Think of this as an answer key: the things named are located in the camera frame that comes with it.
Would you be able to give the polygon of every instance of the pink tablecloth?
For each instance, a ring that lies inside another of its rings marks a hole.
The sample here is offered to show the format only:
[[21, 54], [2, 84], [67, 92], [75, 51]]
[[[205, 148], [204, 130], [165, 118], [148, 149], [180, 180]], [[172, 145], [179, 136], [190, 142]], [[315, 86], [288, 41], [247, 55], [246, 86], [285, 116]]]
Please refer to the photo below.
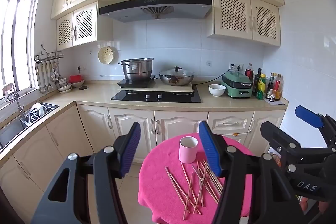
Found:
[[[150, 208], [153, 212], [152, 221], [163, 224], [210, 224], [215, 214], [217, 204], [210, 194], [203, 189], [205, 207], [199, 207], [202, 215], [197, 213], [187, 214], [186, 220], [182, 220], [184, 206], [179, 199], [176, 191], [171, 184], [165, 166], [173, 174], [177, 182], [181, 185], [185, 193], [188, 192], [188, 183], [185, 179], [181, 163], [179, 161], [179, 141], [182, 137], [193, 136], [198, 139], [198, 152], [194, 167], [197, 167], [197, 160], [205, 159], [205, 153], [198, 133], [185, 134], [177, 136], [162, 142], [155, 147], [145, 158], [139, 174], [139, 193], [138, 202]], [[228, 145], [233, 145], [243, 153], [252, 155], [252, 153], [243, 145], [226, 138]], [[185, 164], [185, 169], [190, 179], [193, 172], [191, 164]], [[193, 189], [197, 196], [199, 184], [196, 176], [193, 179]], [[245, 193], [241, 216], [247, 216], [250, 210], [252, 192], [252, 176], [246, 176]]]

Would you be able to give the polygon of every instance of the beige countertop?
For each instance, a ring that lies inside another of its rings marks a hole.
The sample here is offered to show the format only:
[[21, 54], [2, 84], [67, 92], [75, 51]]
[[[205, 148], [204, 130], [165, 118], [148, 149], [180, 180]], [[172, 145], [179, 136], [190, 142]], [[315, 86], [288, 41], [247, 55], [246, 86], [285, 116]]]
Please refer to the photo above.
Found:
[[196, 112], [235, 112], [235, 111], [272, 111], [286, 110], [288, 101], [285, 105], [270, 105], [264, 100], [258, 100], [255, 97], [249, 99], [232, 99], [227, 95], [213, 97], [209, 93], [207, 85], [197, 86], [201, 103], [158, 103], [158, 102], [134, 102], [134, 101], [114, 101], [111, 98], [120, 91], [117, 84], [87, 84], [86, 90], [73, 88], [66, 94], [56, 93], [43, 102], [55, 104], [59, 107], [48, 113], [35, 124], [31, 125], [11, 143], [9, 143], [0, 153], [0, 167], [6, 160], [18, 150], [29, 138], [47, 125], [50, 121], [58, 117], [61, 113], [68, 110], [75, 104], [145, 109], [145, 110], [163, 110], [163, 111], [196, 111]]

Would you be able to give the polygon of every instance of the gas stove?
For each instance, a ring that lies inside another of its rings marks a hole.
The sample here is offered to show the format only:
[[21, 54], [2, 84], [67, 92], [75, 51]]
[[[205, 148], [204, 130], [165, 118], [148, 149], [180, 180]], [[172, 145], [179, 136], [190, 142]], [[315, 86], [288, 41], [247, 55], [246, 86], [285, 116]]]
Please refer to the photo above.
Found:
[[197, 87], [193, 87], [193, 92], [159, 92], [159, 91], [134, 91], [122, 90], [111, 100], [117, 101], [137, 101], [137, 102], [164, 102], [164, 103], [201, 103], [201, 98]]

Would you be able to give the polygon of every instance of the sink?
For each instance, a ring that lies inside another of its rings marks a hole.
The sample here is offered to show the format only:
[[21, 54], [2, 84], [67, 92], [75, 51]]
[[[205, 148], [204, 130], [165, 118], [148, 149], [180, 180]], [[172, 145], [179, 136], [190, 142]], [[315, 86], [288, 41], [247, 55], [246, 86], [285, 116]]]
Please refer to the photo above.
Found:
[[[47, 109], [47, 113], [59, 107], [58, 105], [52, 105], [47, 103], [41, 103], [41, 105], [43, 105]], [[20, 116], [16, 117], [9, 124], [0, 129], [0, 149], [3, 149], [5, 145], [11, 142], [15, 137], [20, 135], [26, 128], [34, 124], [28, 122], [29, 110], [24, 112], [24, 116], [24, 118], [21, 118]]]

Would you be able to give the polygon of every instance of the wall socket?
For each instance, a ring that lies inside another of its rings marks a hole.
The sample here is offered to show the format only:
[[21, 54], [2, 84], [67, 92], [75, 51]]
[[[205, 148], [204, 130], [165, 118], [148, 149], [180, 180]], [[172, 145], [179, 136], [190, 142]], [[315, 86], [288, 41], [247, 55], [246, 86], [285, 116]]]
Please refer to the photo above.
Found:
[[229, 69], [232, 67], [231, 64], [234, 64], [234, 66], [233, 66], [233, 68], [231, 69], [231, 71], [238, 71], [237, 67], [240, 66], [240, 70], [239, 70], [239, 72], [244, 73], [244, 72], [243, 72], [244, 64], [230, 62], [230, 63], [229, 63]]

